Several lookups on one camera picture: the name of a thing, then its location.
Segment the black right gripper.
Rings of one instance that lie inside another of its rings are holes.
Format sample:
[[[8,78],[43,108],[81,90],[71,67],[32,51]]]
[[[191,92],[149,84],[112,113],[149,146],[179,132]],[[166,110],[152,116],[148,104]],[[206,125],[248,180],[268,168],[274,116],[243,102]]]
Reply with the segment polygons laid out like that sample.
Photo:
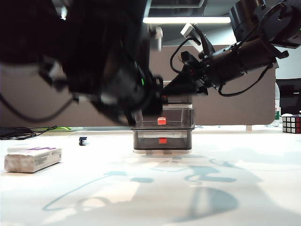
[[[208,96],[208,88],[211,84],[205,78],[203,64],[188,51],[181,53],[181,60],[182,71],[163,88],[162,94]]]

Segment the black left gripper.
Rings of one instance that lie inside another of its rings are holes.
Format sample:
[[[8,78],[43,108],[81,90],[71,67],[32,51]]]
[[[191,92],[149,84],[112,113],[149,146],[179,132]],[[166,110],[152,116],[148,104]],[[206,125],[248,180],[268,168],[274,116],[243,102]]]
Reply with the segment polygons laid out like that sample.
[[[138,66],[119,68],[102,86],[98,110],[110,120],[135,125],[135,114],[159,115],[163,111],[163,80],[143,73]]]

